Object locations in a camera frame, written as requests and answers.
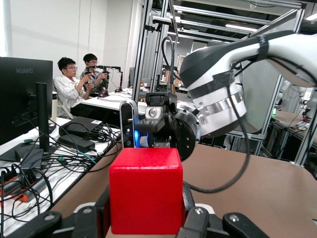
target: black hair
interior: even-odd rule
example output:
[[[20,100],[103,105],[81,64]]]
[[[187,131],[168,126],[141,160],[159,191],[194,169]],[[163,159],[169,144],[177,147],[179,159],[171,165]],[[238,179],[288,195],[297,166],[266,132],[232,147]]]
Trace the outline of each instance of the black hair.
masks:
[[[63,57],[58,62],[58,68],[61,71],[63,68],[66,68],[69,64],[76,64],[76,62],[70,58]]]
[[[84,62],[89,62],[89,61],[92,61],[92,60],[98,60],[97,59],[97,56],[95,56],[94,54],[86,54],[83,58]]]

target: red cube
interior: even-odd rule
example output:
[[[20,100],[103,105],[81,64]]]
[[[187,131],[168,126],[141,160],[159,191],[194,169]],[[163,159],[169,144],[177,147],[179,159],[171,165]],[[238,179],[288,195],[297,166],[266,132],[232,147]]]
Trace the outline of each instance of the red cube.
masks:
[[[177,234],[183,225],[183,167],[175,148],[125,148],[109,169],[114,234]]]

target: black monitor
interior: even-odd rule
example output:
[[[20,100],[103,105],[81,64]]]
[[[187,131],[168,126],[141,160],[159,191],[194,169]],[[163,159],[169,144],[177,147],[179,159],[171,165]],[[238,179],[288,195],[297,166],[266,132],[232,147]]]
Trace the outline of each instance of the black monitor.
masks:
[[[39,125],[37,83],[46,87],[46,92],[42,95],[47,95],[45,106],[47,105],[47,118],[50,118],[53,62],[0,57],[0,145]]]

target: white desk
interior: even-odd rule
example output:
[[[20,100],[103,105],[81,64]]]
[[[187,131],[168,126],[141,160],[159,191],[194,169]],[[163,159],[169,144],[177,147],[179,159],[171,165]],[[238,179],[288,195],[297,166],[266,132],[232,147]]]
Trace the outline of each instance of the white desk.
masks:
[[[82,104],[93,106],[93,107],[99,107],[99,108],[105,108],[105,109],[110,109],[110,110],[115,110],[118,111],[120,109],[120,104],[122,101],[126,99],[131,99],[132,98],[132,88],[125,88],[123,89],[123,92],[116,93],[116,92],[111,92],[109,93],[108,97],[105,98],[90,98],[87,99],[83,102]],[[147,104],[143,102],[138,102],[138,110],[140,115],[145,114]]]
[[[59,125],[63,125],[65,123],[67,123],[68,119],[61,119],[61,118],[57,118],[57,124]],[[113,129],[113,131],[115,132],[120,132],[120,130],[118,129]],[[6,152],[7,150],[13,148],[15,145],[19,144],[19,143],[23,143],[24,139],[33,139],[36,140],[37,137],[39,136],[39,133],[36,129],[31,130],[30,132],[28,132],[27,134],[24,134],[4,145],[0,146],[0,154],[3,154],[4,152]],[[51,137],[54,138],[58,138],[58,127],[56,127],[56,129],[50,134]],[[96,142],[95,145],[95,149],[97,152],[88,152],[86,154],[88,155],[97,155],[97,153],[102,153],[103,151],[105,151],[105,149],[107,149],[109,147],[110,143],[98,143]],[[76,154],[75,152],[70,152],[67,150],[63,150],[63,149],[58,149],[55,151],[55,154],[59,154],[59,155],[74,155]],[[53,189],[53,203],[57,202],[59,199],[61,199],[68,191],[68,189],[70,189],[81,177],[82,177],[82,172],[84,171],[83,167],[79,167],[78,164],[80,164],[80,160],[78,159],[78,161],[75,162],[70,162],[69,165],[71,165],[69,168],[74,170],[74,171],[70,171],[66,168],[62,168],[61,166],[55,167],[55,168],[49,168],[47,173],[45,174],[48,178],[49,178],[49,182],[50,185]],[[5,161],[0,161],[0,166],[1,167],[7,167],[7,166],[11,166],[12,163],[11,162],[5,162]],[[48,198],[49,197],[49,191],[47,189],[47,187],[40,193],[40,195],[44,198]],[[39,199],[40,204],[40,211],[44,212],[47,211],[50,207],[50,202],[49,201],[45,201],[44,199],[40,198]],[[11,215],[11,211],[13,208],[13,203],[14,203],[14,199],[9,199],[7,201],[4,202],[4,213],[7,215]],[[28,209],[28,207],[33,206],[34,204],[36,204],[36,199],[31,200],[30,202],[21,202],[21,201],[17,201],[15,203],[14,206],[14,214],[18,214],[21,213],[23,211],[26,211]],[[30,221],[31,219],[33,219],[34,217],[37,216],[37,207],[35,206],[35,208],[33,208],[31,211],[29,211],[26,215],[19,217],[20,220],[23,221]],[[18,229],[19,227],[21,227],[22,225],[24,225],[24,222],[19,222],[13,218],[9,218],[8,216],[4,217],[4,235],[7,236],[8,234],[12,233],[13,231],[15,231],[16,229]]]

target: man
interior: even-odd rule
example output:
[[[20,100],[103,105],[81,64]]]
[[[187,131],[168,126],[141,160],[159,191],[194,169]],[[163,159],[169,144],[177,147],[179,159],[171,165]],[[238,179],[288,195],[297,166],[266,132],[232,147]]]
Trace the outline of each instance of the man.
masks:
[[[96,66],[98,64],[98,59],[94,54],[86,54],[83,58],[86,67],[89,66]],[[80,75],[80,79],[82,79],[85,76],[85,73],[87,71],[83,71],[82,74]],[[94,70],[94,68],[89,68],[89,72],[90,74],[90,81],[94,84],[94,88],[92,89],[92,93],[101,93],[104,91],[104,87],[106,87],[106,77],[107,77],[107,73],[101,73],[98,72],[96,70]]]
[[[89,98],[94,88],[93,83],[88,83],[87,91],[84,89],[84,84],[89,81],[92,73],[83,76],[79,80],[76,78],[77,67],[74,60],[63,57],[57,64],[63,75],[54,80],[54,86],[63,105],[66,106],[74,116],[104,121],[104,115],[99,111],[81,104],[82,101]]]

